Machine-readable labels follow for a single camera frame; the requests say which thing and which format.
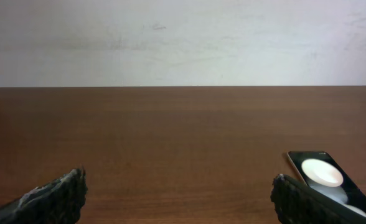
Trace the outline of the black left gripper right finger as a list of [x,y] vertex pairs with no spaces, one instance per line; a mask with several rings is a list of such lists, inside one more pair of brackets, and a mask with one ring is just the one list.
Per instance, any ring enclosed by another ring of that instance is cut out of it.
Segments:
[[279,174],[270,195],[282,224],[366,224],[366,217],[296,179]]

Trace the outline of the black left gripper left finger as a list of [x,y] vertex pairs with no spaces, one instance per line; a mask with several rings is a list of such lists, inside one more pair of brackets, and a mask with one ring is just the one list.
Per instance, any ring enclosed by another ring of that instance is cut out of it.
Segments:
[[73,169],[0,206],[0,224],[75,224],[87,192],[85,169]]

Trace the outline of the black Galaxy flip phone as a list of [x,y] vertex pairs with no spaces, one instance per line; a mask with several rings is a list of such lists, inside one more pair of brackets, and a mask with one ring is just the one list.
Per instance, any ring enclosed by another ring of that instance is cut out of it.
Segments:
[[366,196],[324,151],[289,151],[288,159],[310,188],[366,218]]

